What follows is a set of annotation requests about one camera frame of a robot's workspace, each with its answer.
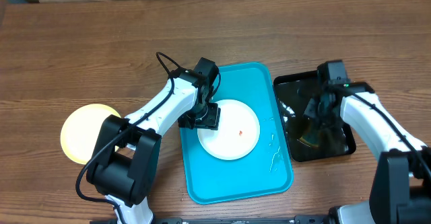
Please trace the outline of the yellow plate with stain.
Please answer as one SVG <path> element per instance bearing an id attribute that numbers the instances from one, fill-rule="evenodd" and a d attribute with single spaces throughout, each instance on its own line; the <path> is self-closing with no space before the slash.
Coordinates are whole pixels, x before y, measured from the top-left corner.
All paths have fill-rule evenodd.
<path id="1" fill-rule="evenodd" d="M 64 154 L 85 165 L 92 158 L 102 123 L 110 116 L 121 115 L 104 104 L 88 104 L 75 110 L 64 122 L 60 142 Z"/>

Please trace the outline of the green yellow sponge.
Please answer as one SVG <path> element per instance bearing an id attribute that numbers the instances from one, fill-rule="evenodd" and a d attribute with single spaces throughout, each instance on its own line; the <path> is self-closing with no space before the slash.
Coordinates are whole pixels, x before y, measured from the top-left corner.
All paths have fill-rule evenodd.
<path id="1" fill-rule="evenodd" d="M 321 132 L 319 130 L 304 131 L 299 141 L 312 148 L 318 148 L 321 146 Z"/>

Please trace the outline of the white plate with stain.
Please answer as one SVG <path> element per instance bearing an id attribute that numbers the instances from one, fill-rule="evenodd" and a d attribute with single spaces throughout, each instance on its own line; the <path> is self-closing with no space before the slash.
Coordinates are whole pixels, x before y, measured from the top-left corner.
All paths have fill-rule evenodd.
<path id="1" fill-rule="evenodd" d="M 201 146 L 222 160 L 236 160 L 248 155 L 260 136 L 257 115 L 238 100 L 220 100 L 217 104 L 221 110 L 218 129 L 198 129 Z"/>

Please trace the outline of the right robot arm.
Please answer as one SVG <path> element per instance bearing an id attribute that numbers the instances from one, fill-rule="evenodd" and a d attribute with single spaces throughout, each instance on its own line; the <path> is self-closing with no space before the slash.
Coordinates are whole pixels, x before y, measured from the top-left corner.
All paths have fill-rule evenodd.
<path id="1" fill-rule="evenodd" d="M 304 112 L 319 128 L 348 124 L 378 161 L 367 201 L 333 207 L 324 223 L 429 223 L 430 147 L 409 134 L 342 61 L 317 68 L 320 90 Z"/>

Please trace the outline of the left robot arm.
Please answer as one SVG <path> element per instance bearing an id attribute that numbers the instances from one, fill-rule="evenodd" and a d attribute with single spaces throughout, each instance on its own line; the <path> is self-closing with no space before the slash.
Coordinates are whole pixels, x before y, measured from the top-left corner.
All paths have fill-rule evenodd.
<path id="1" fill-rule="evenodd" d="M 154 223 L 148 207 L 163 135 L 181 128 L 217 130 L 220 108 L 210 99 L 221 81 L 216 64 L 199 59 L 194 69 L 178 66 L 152 100 L 121 118 L 111 114 L 102 123 L 92 157 L 80 171 L 75 189 L 87 201 L 112 205 L 112 223 Z"/>

